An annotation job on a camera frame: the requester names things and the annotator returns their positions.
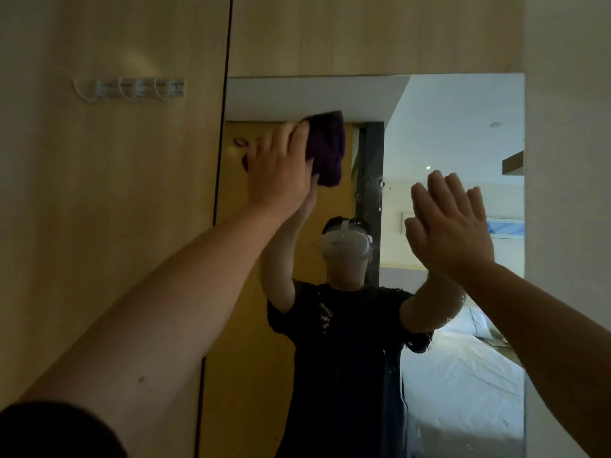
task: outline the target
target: ceiling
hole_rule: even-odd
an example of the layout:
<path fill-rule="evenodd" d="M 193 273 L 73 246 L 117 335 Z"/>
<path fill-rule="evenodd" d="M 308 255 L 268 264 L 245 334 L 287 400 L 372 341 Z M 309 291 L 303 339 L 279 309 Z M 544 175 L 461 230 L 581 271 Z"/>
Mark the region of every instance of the ceiling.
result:
<path fill-rule="evenodd" d="M 228 79 L 225 120 L 283 122 L 341 110 L 350 123 L 387 124 L 409 76 Z"/>
<path fill-rule="evenodd" d="M 523 74 L 412 76 L 386 127 L 384 178 L 424 180 L 440 169 L 473 183 L 523 184 L 501 174 L 503 159 L 523 149 Z"/>

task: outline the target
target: shirt sleeve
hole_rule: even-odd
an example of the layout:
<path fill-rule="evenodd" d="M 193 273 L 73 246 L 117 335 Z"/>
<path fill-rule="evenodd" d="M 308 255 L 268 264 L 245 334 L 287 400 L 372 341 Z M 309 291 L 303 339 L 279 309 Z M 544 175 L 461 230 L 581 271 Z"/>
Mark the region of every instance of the shirt sleeve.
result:
<path fill-rule="evenodd" d="M 268 323 L 272 330 L 286 335 L 295 344 L 307 336 L 316 323 L 315 284 L 295 281 L 295 302 L 291 310 L 282 313 L 268 300 Z"/>
<path fill-rule="evenodd" d="M 127 458 L 117 435 L 91 413 L 56 402 L 12 405 L 0 412 L 2 456 Z"/>
<path fill-rule="evenodd" d="M 381 288 L 381 291 L 381 305 L 384 309 L 383 331 L 386 329 L 389 338 L 394 341 L 399 340 L 416 354 L 426 352 L 431 344 L 433 333 L 412 333 L 403 327 L 399 316 L 401 305 L 413 297 L 413 294 L 402 289 Z"/>

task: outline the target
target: purple cloth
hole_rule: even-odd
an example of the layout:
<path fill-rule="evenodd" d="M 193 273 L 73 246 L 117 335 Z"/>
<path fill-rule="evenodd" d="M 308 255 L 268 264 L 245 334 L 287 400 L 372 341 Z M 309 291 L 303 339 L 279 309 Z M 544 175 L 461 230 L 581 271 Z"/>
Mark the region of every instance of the purple cloth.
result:
<path fill-rule="evenodd" d="M 305 159 L 314 158 L 312 175 L 319 175 L 318 184 L 332 188 L 341 181 L 341 160 L 346 153 L 346 134 L 341 111 L 327 112 L 306 117 L 310 122 L 310 133 L 305 147 Z M 236 145 L 244 146 L 242 138 L 234 140 Z M 248 171 L 246 154 L 242 165 Z"/>

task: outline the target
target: black hair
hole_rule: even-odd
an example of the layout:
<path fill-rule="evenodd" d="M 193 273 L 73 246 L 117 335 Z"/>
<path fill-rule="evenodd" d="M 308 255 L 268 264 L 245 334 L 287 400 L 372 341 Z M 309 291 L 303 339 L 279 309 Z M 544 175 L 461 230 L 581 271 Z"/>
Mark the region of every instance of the black hair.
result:
<path fill-rule="evenodd" d="M 366 220 L 359 219 L 357 217 L 351 219 L 348 219 L 346 217 L 333 217 L 332 219 L 329 219 L 329 221 L 325 224 L 325 227 L 323 228 L 323 234 L 325 234 L 327 231 L 329 231 L 335 226 L 340 226 L 344 220 L 348 220 L 350 225 L 356 226 L 361 230 L 364 230 L 367 234 L 371 235 L 371 226 L 369 225 L 369 223 L 367 223 Z"/>

